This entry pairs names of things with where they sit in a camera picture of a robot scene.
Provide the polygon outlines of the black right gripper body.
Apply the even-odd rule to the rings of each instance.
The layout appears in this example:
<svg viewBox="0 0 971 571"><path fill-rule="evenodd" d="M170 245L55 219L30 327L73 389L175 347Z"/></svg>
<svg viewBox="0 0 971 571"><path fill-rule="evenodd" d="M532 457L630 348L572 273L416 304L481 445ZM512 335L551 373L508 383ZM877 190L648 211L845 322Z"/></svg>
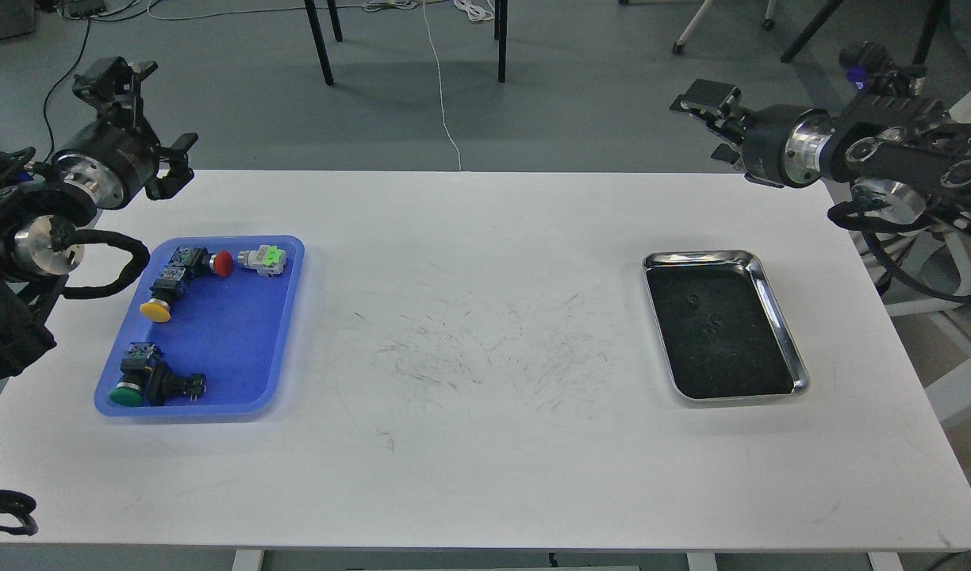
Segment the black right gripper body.
<svg viewBox="0 0 971 571"><path fill-rule="evenodd" d="M825 109L772 105L744 124L747 180L776 188L804 188L822 177L820 156L834 133Z"/></svg>

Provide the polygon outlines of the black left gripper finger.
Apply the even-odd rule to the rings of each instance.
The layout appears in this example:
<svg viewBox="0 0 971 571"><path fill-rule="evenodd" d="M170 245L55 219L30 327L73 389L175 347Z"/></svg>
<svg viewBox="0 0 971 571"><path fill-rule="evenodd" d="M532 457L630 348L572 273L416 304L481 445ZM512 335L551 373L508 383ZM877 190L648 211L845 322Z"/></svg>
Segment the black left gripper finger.
<svg viewBox="0 0 971 571"><path fill-rule="evenodd" d="M95 111L98 120L126 132L144 132L142 83L158 63L130 63L123 57L97 60L83 75L75 75L72 93Z"/></svg>
<svg viewBox="0 0 971 571"><path fill-rule="evenodd" d="M169 200L185 188L194 178L189 165L189 151L199 140L196 132L183 133L171 146L153 145L151 154L158 159L159 165L166 165L163 176L154 174L145 183L144 190L149 200Z"/></svg>

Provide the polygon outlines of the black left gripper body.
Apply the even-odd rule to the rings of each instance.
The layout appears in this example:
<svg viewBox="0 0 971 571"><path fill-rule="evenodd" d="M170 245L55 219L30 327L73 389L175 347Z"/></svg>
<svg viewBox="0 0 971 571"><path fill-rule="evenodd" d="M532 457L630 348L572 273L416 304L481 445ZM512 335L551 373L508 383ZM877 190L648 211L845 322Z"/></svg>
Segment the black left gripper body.
<svg viewBox="0 0 971 571"><path fill-rule="evenodd" d="M123 209L158 174L153 152L158 145L152 128L129 132L94 121L52 155L52 165L62 180L89 194L98 209Z"/></svg>

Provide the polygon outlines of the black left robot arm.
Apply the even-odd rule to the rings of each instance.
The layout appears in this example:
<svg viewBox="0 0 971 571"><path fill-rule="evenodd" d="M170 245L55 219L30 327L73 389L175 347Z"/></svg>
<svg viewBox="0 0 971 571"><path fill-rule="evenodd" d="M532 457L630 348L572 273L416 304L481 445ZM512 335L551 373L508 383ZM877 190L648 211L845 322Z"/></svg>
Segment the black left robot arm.
<svg viewBox="0 0 971 571"><path fill-rule="evenodd" d="M196 133L163 145L144 113L142 84L153 61L95 61L75 76L73 93L95 119L44 160L35 148L0 151L0 380L13 378L56 346L47 318L61 297L111 297L132 285L151 254L137 239L94 230L101 211L123 209L140 192L174 197L192 178ZM83 247L102 243L128 262L105 285L68 285Z"/></svg>

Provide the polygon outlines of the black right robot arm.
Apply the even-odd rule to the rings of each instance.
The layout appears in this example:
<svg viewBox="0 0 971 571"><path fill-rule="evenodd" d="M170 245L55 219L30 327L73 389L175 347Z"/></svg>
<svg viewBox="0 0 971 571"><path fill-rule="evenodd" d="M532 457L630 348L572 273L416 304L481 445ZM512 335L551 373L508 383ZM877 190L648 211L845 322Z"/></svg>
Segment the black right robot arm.
<svg viewBox="0 0 971 571"><path fill-rule="evenodd" d="M891 278L917 293L971 305L913 278L881 245L880 235L960 232L971 239L971 123L921 94L927 68L901 66L876 42L849 44L839 64L855 95L838 115L821 108L742 106L737 86L698 79L671 111L685 113L721 139L712 158L747 181L804 188L826 178L850 187L851 199L827 217L860 232Z"/></svg>

